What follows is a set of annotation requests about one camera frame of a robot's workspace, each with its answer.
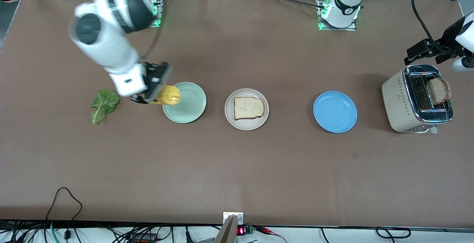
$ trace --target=light green plate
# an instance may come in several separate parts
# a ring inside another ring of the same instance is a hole
[[[173,122],[191,123],[206,109],[206,93],[200,86],[188,81],[174,86],[181,92],[181,100],[176,105],[163,105],[164,114]]]

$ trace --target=mustard bottle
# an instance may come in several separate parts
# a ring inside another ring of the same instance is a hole
[[[176,86],[163,86],[155,101],[150,104],[176,105],[181,100],[181,92]]]

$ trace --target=lettuce leaf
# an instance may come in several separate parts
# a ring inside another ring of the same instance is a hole
[[[102,88],[99,90],[97,98],[90,105],[94,108],[90,120],[96,124],[105,118],[107,113],[115,111],[115,107],[120,101],[120,97],[115,91]]]

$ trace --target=white toaster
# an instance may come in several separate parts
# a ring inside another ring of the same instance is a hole
[[[436,125],[453,118],[451,102],[434,105],[426,91],[430,79],[441,77],[429,64],[401,69],[382,85],[385,111],[393,130],[401,133],[437,133]]]

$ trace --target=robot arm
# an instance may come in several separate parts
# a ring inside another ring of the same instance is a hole
[[[337,28],[348,27],[356,19],[362,0],[330,0],[322,18]]]
[[[151,0],[93,0],[78,5],[74,13],[70,38],[109,73],[118,94],[153,101],[171,67],[142,61],[126,38],[153,21]]]
[[[457,20],[450,25],[443,33],[443,36],[436,40],[435,47],[429,39],[422,41],[410,47],[407,50],[407,57],[405,58],[405,65],[412,62],[427,58],[436,57],[436,63],[440,64],[448,59],[460,57],[453,62],[453,69],[455,71],[471,71],[474,70],[474,13]]]

